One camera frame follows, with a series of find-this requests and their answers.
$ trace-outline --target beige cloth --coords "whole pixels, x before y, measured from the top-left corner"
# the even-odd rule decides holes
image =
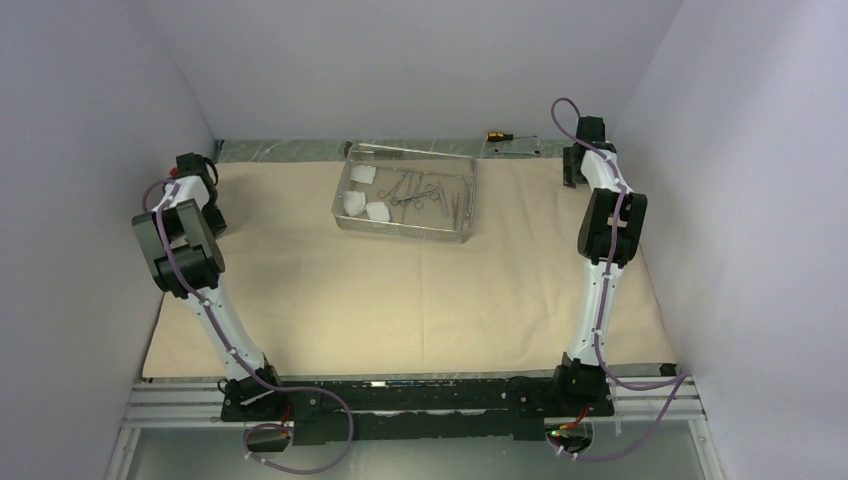
[[[553,368],[584,296],[586,187],[558,159],[481,160],[471,238],[441,244],[341,230],[343,165],[218,168],[224,274],[245,329],[282,375]],[[610,364],[673,362],[641,253],[625,269]],[[224,373],[189,308],[166,295],[145,377]]]

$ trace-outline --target purple hose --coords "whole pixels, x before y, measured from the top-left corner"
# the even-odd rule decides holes
[[[556,117],[556,106],[560,102],[567,102],[568,104],[570,104],[572,107],[574,107],[574,111],[577,113],[577,116],[578,117],[580,116],[580,110],[578,110],[577,105],[571,99],[566,98],[566,97],[560,97],[560,98],[556,99],[554,101],[554,103],[551,104],[551,119],[554,121],[554,125],[556,125],[557,129],[559,129],[559,131],[562,132],[563,135],[565,135],[566,137],[568,137],[569,139],[571,139],[575,143],[578,143],[578,144],[586,147],[587,149],[591,150],[592,152],[596,153],[601,158],[603,158],[606,165],[608,167],[610,167],[610,169],[612,170],[612,173],[613,173],[613,176],[615,177],[615,179],[618,180],[618,181],[621,181],[621,173],[618,171],[618,168],[616,168],[615,163],[610,161],[609,157],[607,157],[604,152],[602,152],[600,149],[596,148],[594,145],[591,145],[587,142],[584,142],[583,140],[580,140],[579,138],[575,137],[574,135],[568,133],[568,131],[565,128],[563,128],[563,126],[559,123],[559,120]],[[615,255],[615,247],[616,247],[616,242],[618,240],[618,222],[620,220],[620,213],[619,212],[621,211],[621,205],[624,203],[624,197],[627,195],[624,188],[620,188],[620,190],[621,190],[621,192],[619,192],[618,198],[616,199],[615,210],[613,211],[613,216],[612,216],[612,238],[610,240],[610,251],[609,251],[609,254],[607,255],[607,266],[604,270],[605,275],[604,275],[603,288],[601,290],[600,305],[598,306],[598,319],[595,322],[595,355],[598,357],[598,364],[604,370],[604,373],[606,373],[607,376],[609,378],[611,378],[612,381],[615,382],[616,385],[619,385],[619,386],[626,388],[628,390],[646,391],[646,390],[655,390],[657,388],[665,387],[665,386],[672,385],[672,384],[675,384],[675,385],[674,385],[674,389],[672,389],[671,393],[669,394],[668,399],[665,401],[665,405],[663,405],[662,410],[660,410],[659,415],[657,415],[656,420],[654,420],[654,422],[651,424],[651,426],[648,427],[648,430],[645,431],[645,433],[639,438],[639,440],[637,440],[635,443],[633,443],[633,445],[625,448],[621,452],[618,452],[614,455],[607,455],[607,456],[603,456],[603,457],[583,457],[583,456],[575,457],[578,460],[583,460],[583,461],[587,461],[587,462],[604,462],[604,461],[610,461],[610,460],[618,460],[619,458],[625,457],[625,456],[633,453],[637,448],[642,446],[642,444],[648,439],[648,437],[651,436],[651,434],[654,432],[654,430],[656,430],[657,427],[659,426],[660,420],[662,420],[663,416],[665,416],[665,413],[668,411],[668,407],[671,405],[671,401],[674,399],[674,395],[677,394],[677,390],[680,389],[681,385],[683,385],[683,381],[688,376],[688,374],[686,372],[681,372],[676,377],[673,377],[669,380],[665,380],[665,381],[662,381],[662,382],[649,383],[649,384],[645,384],[645,385],[635,385],[635,384],[631,384],[631,383],[626,383],[623,380],[621,380],[619,377],[615,376],[615,374],[613,374],[612,371],[610,371],[609,368],[607,368],[606,362],[601,357],[601,346],[600,346],[600,344],[601,344],[601,334],[598,333],[598,332],[601,331],[601,324],[603,323],[604,310],[606,309],[606,303],[607,303],[607,291],[609,290],[609,278],[607,278],[607,275],[609,275],[610,269],[612,268],[612,263],[613,263],[612,259],[613,259],[613,255]]]
[[[147,190],[144,192],[144,198],[142,199],[142,205],[144,207],[144,210],[149,211],[147,209],[147,198],[150,195],[150,193],[157,186],[163,185],[163,184],[168,184],[168,183],[173,183],[173,182],[174,182],[173,179],[167,178],[167,179],[164,179],[164,180],[160,180],[160,181],[154,183],[153,185],[151,185],[150,187],[148,187]],[[169,192],[169,196],[176,195],[176,193],[179,191],[179,189],[180,189],[180,185],[178,183],[174,183],[174,188],[173,188],[173,190],[171,190],[171,192]],[[209,321],[212,324],[212,328],[215,330],[215,334],[221,340],[221,343],[224,345],[224,348],[228,352],[232,352],[231,355],[233,356],[233,359],[236,361],[236,363],[238,363],[239,366],[241,366],[241,368],[243,368],[248,374],[250,374],[250,376],[253,377],[253,380],[255,380],[256,383],[262,385],[264,388],[266,388],[268,390],[275,391],[275,392],[282,392],[282,393],[316,392],[316,393],[319,393],[321,395],[326,395],[326,396],[332,398],[333,400],[335,400],[336,402],[338,402],[338,404],[341,405],[342,409],[344,410],[345,414],[347,415],[348,434],[347,434],[347,441],[345,442],[344,450],[342,450],[342,452],[338,456],[336,456],[336,458],[334,458],[332,461],[330,461],[328,464],[326,464],[322,467],[312,468],[312,469],[308,469],[308,470],[289,468],[289,467],[285,467],[283,465],[268,461],[268,460],[260,457],[259,455],[251,452],[250,448],[248,447],[247,442],[250,439],[250,435],[252,435],[256,431],[267,430],[267,429],[270,429],[270,428],[277,429],[277,430],[280,430],[280,431],[288,431],[287,427],[284,427],[282,425],[276,425],[276,424],[273,424],[273,423],[263,423],[263,424],[257,425],[255,427],[249,429],[245,433],[244,438],[242,439],[242,445],[244,446],[244,451],[245,451],[245,453],[247,453],[247,456],[249,456],[253,460],[255,460],[255,461],[257,461],[257,462],[259,462],[259,463],[261,463],[265,466],[271,467],[271,468],[279,470],[281,472],[291,473],[291,474],[295,474],[295,475],[312,475],[312,474],[316,474],[316,473],[322,473],[322,472],[325,472],[325,471],[335,467],[336,465],[338,465],[338,463],[341,462],[342,459],[344,459],[344,457],[348,454],[348,452],[350,451],[350,447],[353,444],[353,413],[350,411],[350,407],[347,405],[347,403],[345,403],[344,400],[341,399],[341,397],[339,397],[335,393],[333,393],[329,390],[325,390],[323,388],[318,388],[318,387],[277,387],[275,385],[271,385],[270,383],[268,383],[265,380],[263,380],[262,378],[260,378],[256,374],[256,372],[253,371],[253,369],[250,367],[250,365],[248,365],[247,362],[245,362],[244,359],[242,359],[241,356],[239,356],[237,351],[233,352],[234,351],[233,345],[230,343],[229,339],[227,339],[227,336],[224,334],[223,330],[221,330],[221,326],[218,324],[218,320],[215,318],[215,312],[212,309],[211,302],[209,302],[209,300],[206,297],[201,295],[200,292],[198,292],[194,287],[189,285],[188,281],[183,276],[183,273],[180,270],[180,267],[177,264],[176,259],[174,258],[174,252],[173,252],[173,250],[171,250],[171,242],[168,240],[168,236],[165,233],[165,225],[164,225],[164,222],[162,220],[162,209],[161,208],[156,210],[154,217],[155,217],[155,220],[156,220],[156,228],[159,230],[159,240],[161,240],[161,242],[162,242],[162,248],[165,250],[165,255],[168,257],[168,263],[171,264],[171,268],[174,270],[174,275],[177,277],[177,281],[180,282],[180,285],[182,285],[182,287],[188,293],[190,293],[193,297],[197,298],[197,300],[203,306],[203,310],[206,312],[206,315],[209,317]]]

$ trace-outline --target purple cable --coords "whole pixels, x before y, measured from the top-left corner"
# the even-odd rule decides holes
[[[609,157],[607,157],[604,152],[602,152],[600,149],[598,149],[594,145],[591,145],[587,142],[584,142],[583,140],[580,140],[576,136],[568,133],[568,131],[565,128],[563,128],[563,126],[559,123],[559,120],[556,117],[556,106],[560,102],[569,103],[572,107],[574,107],[574,111],[577,113],[577,116],[578,117],[580,116],[580,110],[577,108],[577,105],[570,98],[560,97],[560,98],[554,100],[554,103],[551,104],[551,119],[554,121],[554,125],[556,125],[556,127],[559,129],[559,131],[562,132],[566,137],[568,137],[572,141],[586,147],[587,149],[591,150],[592,152],[596,153],[601,158],[603,158],[606,165],[608,167],[610,167],[610,169],[612,170],[612,173],[613,173],[613,176],[615,177],[615,179],[618,180],[618,181],[621,181],[621,174],[618,171],[618,168],[616,168],[615,163],[610,161]],[[642,446],[642,444],[645,443],[645,441],[648,439],[648,437],[650,437],[651,434],[659,426],[660,420],[662,420],[663,416],[665,416],[665,413],[668,411],[668,407],[671,405],[671,401],[674,400],[674,396],[677,394],[677,391],[683,385],[683,381],[688,376],[688,374],[686,372],[681,372],[676,377],[673,377],[670,380],[666,380],[666,381],[662,381],[662,382],[649,383],[649,384],[645,384],[645,385],[630,384],[630,383],[624,382],[619,377],[615,376],[615,374],[613,374],[609,370],[609,368],[607,368],[606,362],[601,357],[601,347],[600,347],[601,335],[598,332],[601,331],[601,324],[603,323],[604,310],[606,308],[606,302],[607,302],[607,290],[609,290],[609,278],[607,276],[609,275],[610,269],[612,268],[612,263],[613,263],[612,259],[613,259],[613,256],[615,255],[615,247],[616,247],[616,242],[618,240],[618,222],[620,220],[619,212],[621,211],[621,205],[624,203],[624,197],[627,195],[624,188],[620,188],[620,190],[621,191],[619,192],[618,198],[616,199],[615,210],[613,211],[613,216],[612,216],[612,238],[610,240],[610,250],[609,250],[609,253],[607,255],[607,266],[604,269],[604,283],[603,283],[603,288],[601,290],[600,305],[598,307],[598,319],[595,322],[595,355],[598,357],[598,364],[604,370],[604,373],[606,373],[607,376],[609,378],[611,378],[612,381],[615,382],[616,385],[619,385],[619,386],[626,388],[628,390],[646,391],[646,390],[655,390],[657,388],[665,387],[665,386],[672,385],[672,384],[675,384],[675,385],[674,385],[674,388],[672,389],[671,393],[669,394],[668,399],[666,399],[665,405],[663,405],[662,410],[660,410],[659,415],[657,415],[656,420],[654,420],[654,422],[651,423],[651,425],[648,427],[648,429],[645,431],[645,433],[639,438],[639,440],[637,440],[636,442],[634,442],[632,445],[625,448],[621,452],[618,452],[618,453],[613,454],[613,455],[607,455],[607,456],[603,456],[603,457],[582,457],[582,456],[578,455],[578,456],[574,457],[578,460],[587,461],[587,462],[605,462],[605,461],[611,461],[611,460],[618,460],[618,459],[623,458],[627,455],[630,455],[631,453],[636,451],[636,449],[638,449],[640,446]]]
[[[147,190],[144,192],[144,198],[142,199],[142,206],[144,207],[144,210],[149,211],[147,209],[147,198],[150,195],[150,193],[153,192],[153,190],[157,186],[162,185],[162,184],[169,184],[169,183],[173,183],[173,182],[174,182],[173,179],[167,178],[167,179],[164,179],[164,180],[160,180],[160,181],[154,183],[153,185],[151,185],[150,187],[148,187]],[[179,191],[179,189],[180,189],[180,185],[178,183],[174,183],[174,188],[171,190],[171,192],[169,192],[169,196],[176,195],[176,193]],[[174,258],[174,252],[173,252],[173,250],[171,250],[171,242],[168,240],[168,236],[165,233],[165,225],[164,225],[164,222],[162,220],[162,209],[161,208],[156,210],[156,212],[154,213],[154,217],[155,217],[155,220],[156,220],[156,228],[159,230],[159,240],[161,240],[161,242],[162,242],[162,248],[165,250],[165,256],[168,257],[168,263],[171,264],[171,268],[174,270],[174,276],[177,277],[177,281],[180,282],[180,285],[182,285],[182,287],[188,293],[190,293],[193,297],[197,298],[197,300],[203,306],[203,310],[206,312],[206,315],[209,317],[209,321],[212,324],[212,329],[215,330],[215,334],[221,340],[221,343],[224,345],[224,348],[228,352],[233,352],[235,349],[233,348],[233,345],[230,343],[230,341],[227,339],[227,336],[224,334],[223,330],[221,329],[221,326],[218,324],[218,320],[215,318],[215,312],[212,310],[211,302],[209,302],[209,300],[206,297],[201,295],[200,292],[198,292],[194,287],[192,287],[188,283],[188,281],[185,279],[185,277],[183,276],[183,273],[180,270],[180,267],[177,264],[176,259]],[[323,388],[318,388],[318,387],[277,387],[275,385],[271,385],[270,383],[268,383],[265,380],[263,380],[262,378],[260,378],[256,374],[256,372],[253,371],[253,369],[250,367],[250,365],[248,365],[247,362],[245,362],[244,359],[242,359],[241,356],[238,355],[237,351],[231,353],[231,355],[233,356],[233,359],[236,361],[236,363],[238,363],[239,366],[245,370],[245,372],[250,374],[250,376],[253,378],[253,380],[256,381],[256,383],[262,385],[264,388],[271,390],[271,391],[274,391],[274,392],[282,392],[282,393],[315,392],[315,393],[319,393],[321,395],[326,395],[326,396],[332,398],[333,400],[335,400],[336,402],[338,402],[339,405],[341,405],[342,409],[345,412],[345,415],[347,415],[347,420],[348,420],[348,435],[347,435],[347,441],[345,442],[344,450],[342,450],[342,452],[336,458],[334,458],[332,461],[330,461],[328,464],[326,464],[322,467],[312,468],[312,469],[308,469],[308,470],[301,470],[301,469],[296,469],[296,468],[285,467],[283,465],[268,461],[265,458],[262,458],[259,455],[251,452],[250,448],[248,447],[247,442],[248,442],[248,439],[250,439],[250,436],[253,433],[255,433],[256,431],[258,431],[258,430],[268,430],[268,429],[271,429],[271,428],[276,429],[276,430],[280,430],[280,431],[286,431],[286,432],[289,431],[288,427],[285,427],[283,425],[276,425],[276,424],[273,424],[273,423],[263,423],[263,424],[260,424],[260,425],[256,425],[255,427],[252,427],[247,432],[245,432],[244,437],[242,439],[242,445],[243,445],[244,451],[247,453],[248,457],[252,458],[253,460],[255,460],[259,463],[261,463],[262,465],[271,467],[271,468],[279,470],[281,472],[291,473],[291,474],[294,474],[294,475],[313,475],[313,474],[316,474],[316,473],[322,473],[322,472],[325,472],[325,471],[335,467],[336,465],[339,464],[339,462],[342,461],[342,459],[344,459],[344,457],[350,451],[350,447],[353,445],[353,413],[350,411],[350,407],[347,405],[347,403],[345,403],[344,400],[341,399],[341,397],[339,397],[338,395],[336,395],[335,393],[333,393],[329,390],[325,390]]]

